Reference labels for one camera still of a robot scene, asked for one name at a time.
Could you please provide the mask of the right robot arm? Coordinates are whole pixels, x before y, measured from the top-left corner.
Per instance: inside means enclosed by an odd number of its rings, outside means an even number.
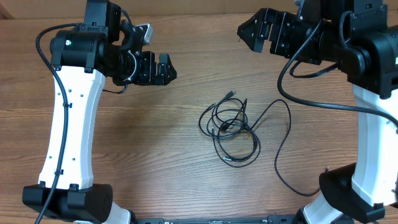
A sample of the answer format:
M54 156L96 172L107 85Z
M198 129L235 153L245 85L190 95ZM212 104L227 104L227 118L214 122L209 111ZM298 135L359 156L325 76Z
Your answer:
M270 52L287 59L283 70L300 63L345 73L355 105L295 103L358 114L358 158L322 173L320 194L298 210L292 223L376 223L387 206L397 205L397 27L387 24L382 0L298 1L296 14L258 10L242 23L238 36L255 52L266 40Z

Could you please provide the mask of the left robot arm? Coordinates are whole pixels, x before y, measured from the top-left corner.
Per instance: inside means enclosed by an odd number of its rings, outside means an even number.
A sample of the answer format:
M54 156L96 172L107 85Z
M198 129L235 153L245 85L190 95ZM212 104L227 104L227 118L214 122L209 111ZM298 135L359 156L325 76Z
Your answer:
M94 182L92 146L96 111L107 78L129 85L168 85L176 79L168 54L143 50L150 24L135 26L110 1L88 1L82 23L53 28L44 63L55 82L49 148L35 185L24 187L23 204L43 217L71 223L135 223L135 214L113 199L109 184Z

